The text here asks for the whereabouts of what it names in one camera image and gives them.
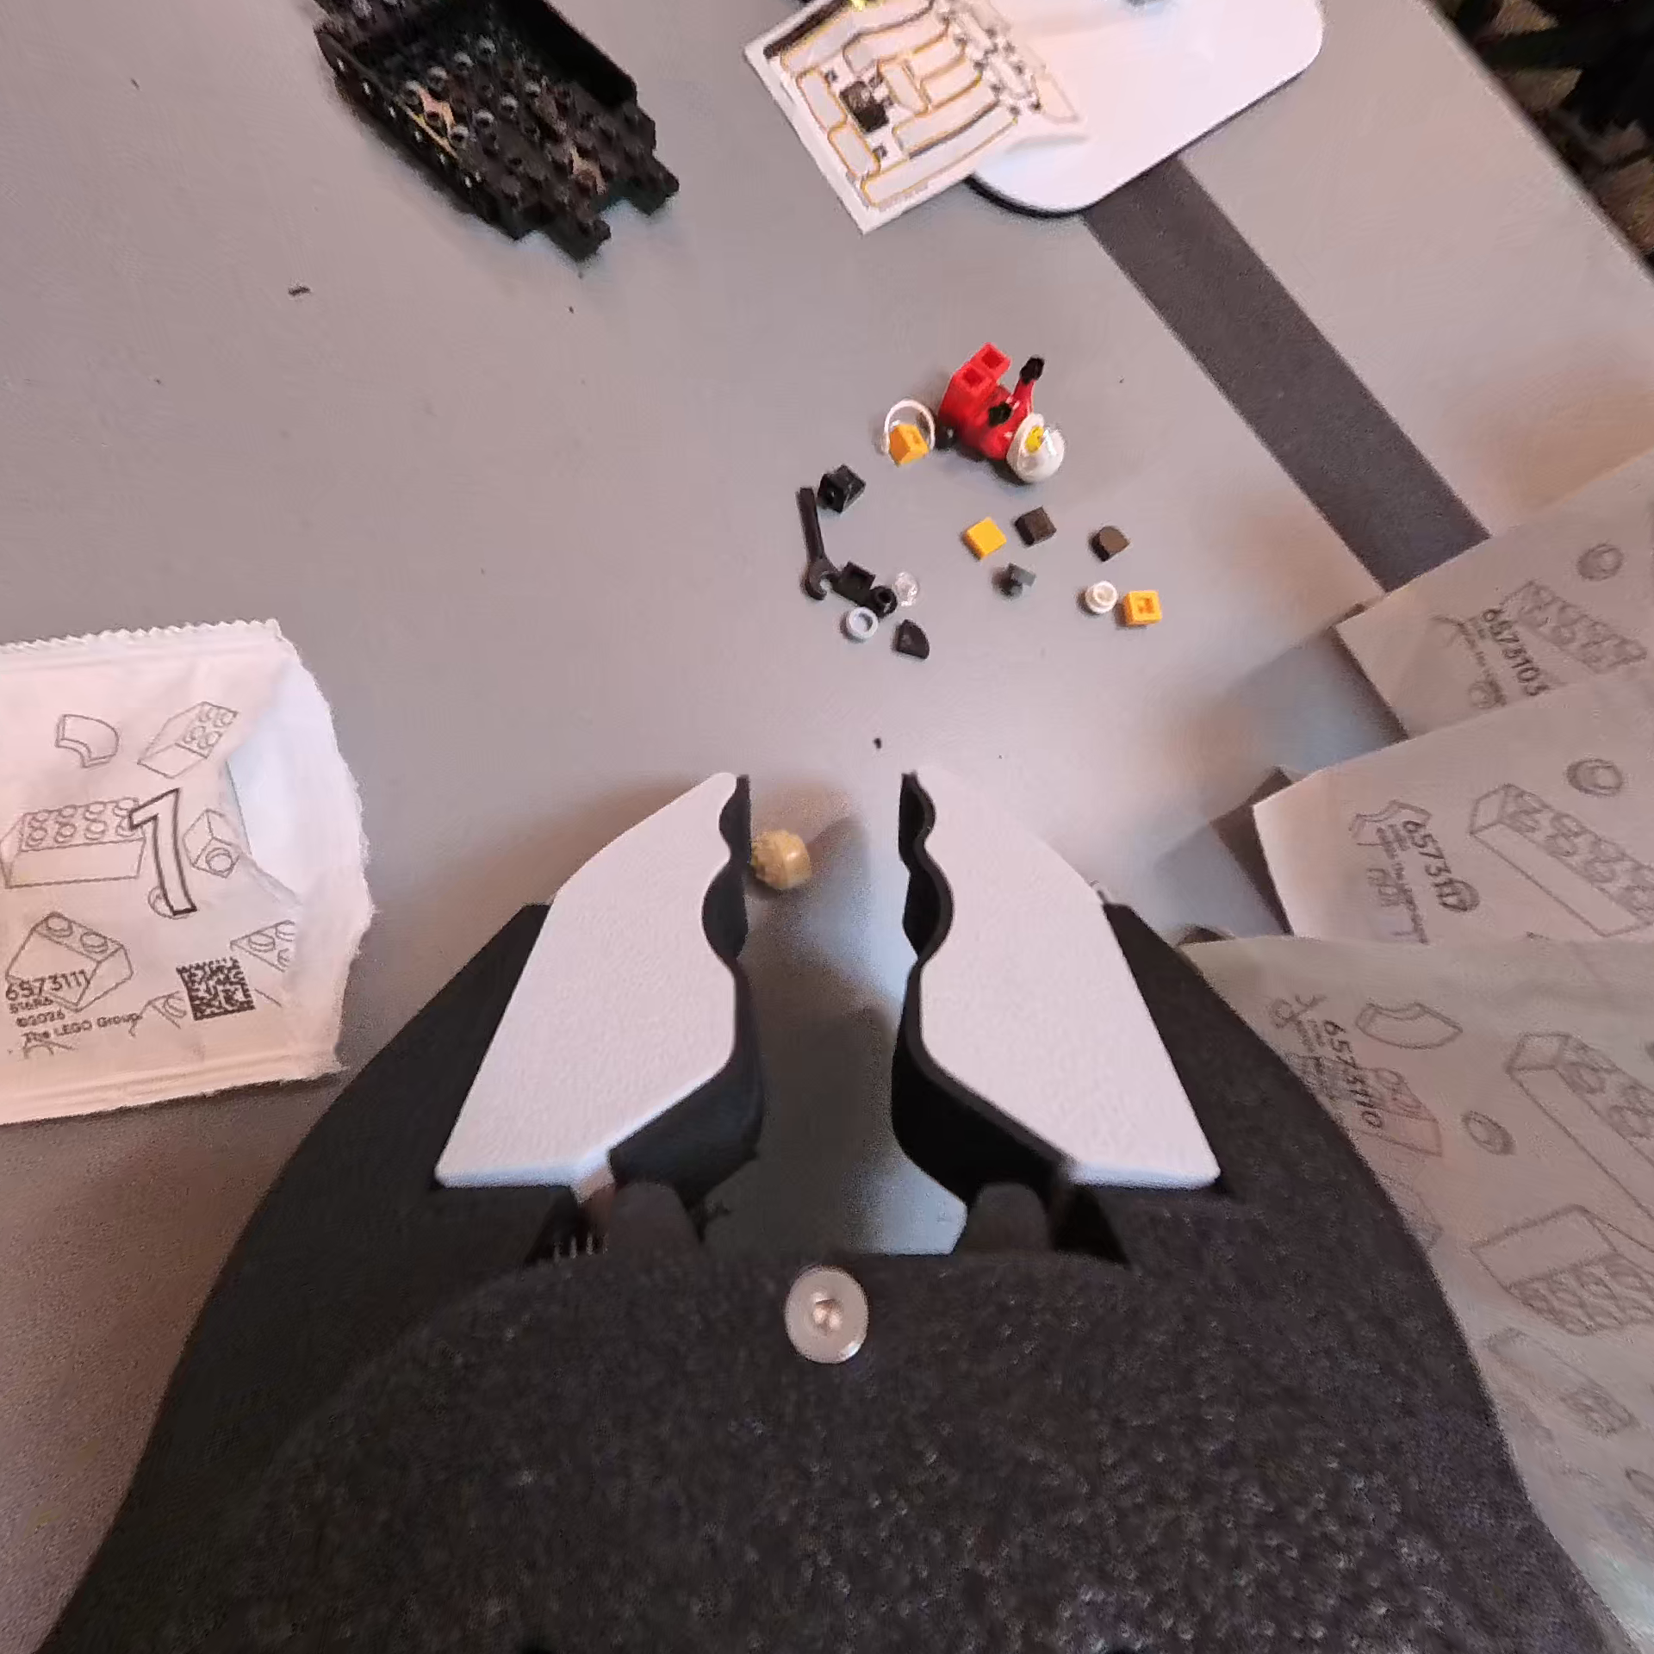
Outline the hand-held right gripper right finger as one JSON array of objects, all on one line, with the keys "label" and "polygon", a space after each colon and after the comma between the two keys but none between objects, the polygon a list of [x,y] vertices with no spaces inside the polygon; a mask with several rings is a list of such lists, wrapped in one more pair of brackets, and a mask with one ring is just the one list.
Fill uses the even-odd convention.
[{"label": "hand-held right gripper right finger", "polygon": [[961,1203],[1022,1186],[1207,1192],[1221,1170],[1110,908],[959,776],[902,776],[902,993],[892,1123]]}]

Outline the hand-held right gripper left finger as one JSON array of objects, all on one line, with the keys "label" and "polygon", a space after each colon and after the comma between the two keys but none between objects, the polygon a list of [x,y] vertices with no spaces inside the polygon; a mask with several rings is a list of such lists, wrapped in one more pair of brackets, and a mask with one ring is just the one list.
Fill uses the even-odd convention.
[{"label": "hand-held right gripper left finger", "polygon": [[750,782],[718,772],[561,884],[443,1146],[443,1188],[589,1202],[655,1184],[697,1207],[754,1156],[750,847]]}]

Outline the small white paper bag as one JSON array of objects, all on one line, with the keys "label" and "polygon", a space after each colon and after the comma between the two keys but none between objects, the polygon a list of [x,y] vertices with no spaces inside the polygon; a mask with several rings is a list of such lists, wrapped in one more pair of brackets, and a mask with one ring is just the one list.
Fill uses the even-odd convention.
[{"label": "small white paper bag", "polygon": [[358,786],[275,623],[2,650],[2,1125],[338,1070]]}]

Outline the red toy minifigure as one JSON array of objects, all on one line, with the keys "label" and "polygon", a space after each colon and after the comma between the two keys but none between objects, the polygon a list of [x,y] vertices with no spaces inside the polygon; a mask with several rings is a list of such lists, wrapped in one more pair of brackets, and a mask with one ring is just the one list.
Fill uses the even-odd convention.
[{"label": "red toy minifigure", "polygon": [[982,345],[951,376],[937,410],[937,436],[980,463],[1006,467],[1006,449],[1035,408],[1035,392],[1045,373],[1041,357],[1028,359],[1016,380],[1006,380],[1008,357],[994,345]]}]

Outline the grey desk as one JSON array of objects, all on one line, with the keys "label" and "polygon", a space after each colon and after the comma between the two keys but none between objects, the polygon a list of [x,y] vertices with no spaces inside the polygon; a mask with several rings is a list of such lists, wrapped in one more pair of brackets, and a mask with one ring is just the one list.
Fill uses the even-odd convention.
[{"label": "grey desk", "polygon": [[[1650,278],[1431,16],[1335,4],[1329,63],[1106,199],[965,193],[860,239],[738,63],[764,6],[581,6],[679,195],[587,268],[459,215],[327,87],[293,6],[4,10],[4,638],[273,617],[333,699],[378,922],[350,1060],[514,914],[707,772],[829,821],[756,920],[766,1162],[718,1255],[527,1266],[342,1402],[299,1290],[421,1326],[455,1245],[549,1207],[421,1192],[366,1298],[344,1215],[413,1156],[407,1093],[319,1085],[4,1129],[4,1648],[29,1648],[208,1337],[297,1367],[319,1426],[250,1540],[228,1648],[1093,1648],[1091,1493],[1144,1357],[1099,1259],[872,1257],[852,1369],[783,1377],[811,1243],[953,1223],[878,1123],[904,973],[900,774],[937,760],[1146,918],[1264,924],[1207,821],[1382,713],[1317,632],[1500,516],[1650,447]],[[1356,166],[1404,57],[1451,95]],[[1026,487],[937,436],[982,345],[1067,445]]]}]

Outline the printed white paper bag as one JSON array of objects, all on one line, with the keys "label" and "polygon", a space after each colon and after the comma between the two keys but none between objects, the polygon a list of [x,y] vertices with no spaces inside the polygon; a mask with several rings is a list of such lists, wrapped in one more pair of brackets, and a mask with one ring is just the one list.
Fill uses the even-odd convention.
[{"label": "printed white paper bag", "polygon": [[1650,670],[1652,455],[1382,595],[1335,632],[1412,737]]},{"label": "printed white paper bag", "polygon": [[1652,1648],[1652,949],[1199,942],[1433,1265],[1528,1493]]},{"label": "printed white paper bag", "polygon": [[1652,686],[1634,668],[1406,739],[1254,806],[1299,938],[1652,936]]}]

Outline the yellow black sticker sheet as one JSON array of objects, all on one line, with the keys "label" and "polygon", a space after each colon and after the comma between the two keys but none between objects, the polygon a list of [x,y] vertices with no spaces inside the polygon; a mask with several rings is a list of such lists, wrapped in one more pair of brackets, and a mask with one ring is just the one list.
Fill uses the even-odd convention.
[{"label": "yellow black sticker sheet", "polygon": [[1028,32],[992,4],[805,4],[746,59],[864,235],[1014,146],[1087,132]]}]

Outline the black toy chassis plate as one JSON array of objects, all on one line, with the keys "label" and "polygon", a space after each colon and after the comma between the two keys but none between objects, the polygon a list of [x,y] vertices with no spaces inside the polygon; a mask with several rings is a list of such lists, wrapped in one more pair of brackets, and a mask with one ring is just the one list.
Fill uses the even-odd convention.
[{"label": "black toy chassis plate", "polygon": [[659,213],[677,180],[634,79],[541,2],[325,2],[338,89],[468,213],[592,258],[608,211]]}]

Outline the white book stand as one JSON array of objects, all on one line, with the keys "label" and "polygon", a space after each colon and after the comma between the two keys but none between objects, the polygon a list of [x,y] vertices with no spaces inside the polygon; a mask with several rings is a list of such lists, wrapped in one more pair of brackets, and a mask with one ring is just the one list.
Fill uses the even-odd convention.
[{"label": "white book stand", "polygon": [[1010,209],[1087,211],[1284,89],[1325,38],[1317,2],[1014,2],[1012,36],[1079,115],[1024,136],[972,176]]}]

